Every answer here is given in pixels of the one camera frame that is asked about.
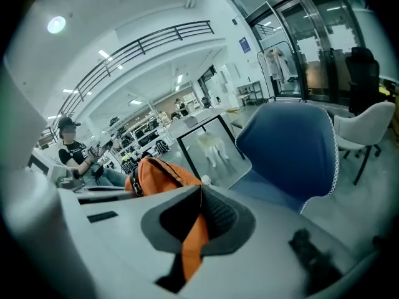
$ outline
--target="blue chair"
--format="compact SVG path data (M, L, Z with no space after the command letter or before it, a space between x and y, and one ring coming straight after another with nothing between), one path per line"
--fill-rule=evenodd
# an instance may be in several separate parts
M314 196L331 194L338 146L327 112L305 103L259 107L236 140L252 168L230 188L302 212Z

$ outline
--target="sign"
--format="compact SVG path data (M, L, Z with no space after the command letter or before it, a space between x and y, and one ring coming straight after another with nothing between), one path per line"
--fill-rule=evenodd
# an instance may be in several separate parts
M241 47L243 48L244 53L247 53L251 51L251 48L249 47L248 41L245 37L243 37L239 43L241 44Z

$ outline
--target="orange bag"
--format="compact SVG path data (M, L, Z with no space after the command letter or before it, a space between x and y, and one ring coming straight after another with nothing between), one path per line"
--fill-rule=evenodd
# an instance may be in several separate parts
M197 177L181 166L166 163L158 158L146 157L140 161L135 172L126 179L125 190L133 190L140 197L171 191L182 186L202 184ZM208 242L206 222L203 215L199 214L181 246L181 261L186 281L201 265L201 248Z

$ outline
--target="round ceiling light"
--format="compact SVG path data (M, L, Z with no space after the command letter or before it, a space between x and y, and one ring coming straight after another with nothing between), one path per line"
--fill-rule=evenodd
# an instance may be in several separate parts
M65 19L61 16L53 17L48 25L47 25L47 31L50 33L58 33L60 32L63 28L65 27Z

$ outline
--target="black cap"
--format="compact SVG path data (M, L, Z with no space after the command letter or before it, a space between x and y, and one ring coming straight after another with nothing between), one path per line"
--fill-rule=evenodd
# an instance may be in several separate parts
M62 117L60 118L59 122L58 122L58 128L60 130L62 130L63 128L65 128L67 125L72 125L73 127L77 128L78 126L80 126L80 123L74 123L70 117Z

